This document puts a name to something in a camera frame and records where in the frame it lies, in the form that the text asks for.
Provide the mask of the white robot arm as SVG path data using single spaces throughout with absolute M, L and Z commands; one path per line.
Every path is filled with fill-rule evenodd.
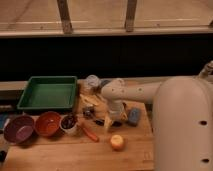
M 196 76 L 127 86 L 117 78 L 105 85 L 109 116 L 117 119 L 124 100 L 153 105 L 154 171 L 213 171 L 213 60 Z

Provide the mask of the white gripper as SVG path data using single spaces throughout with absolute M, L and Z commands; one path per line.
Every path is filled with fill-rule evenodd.
M 105 115 L 104 120 L 104 129 L 106 132 L 109 131 L 112 120 L 122 120 L 127 121 L 128 116 L 126 111 L 124 110 L 124 105 L 121 101 L 111 101 L 108 103 L 108 111 L 109 115 Z

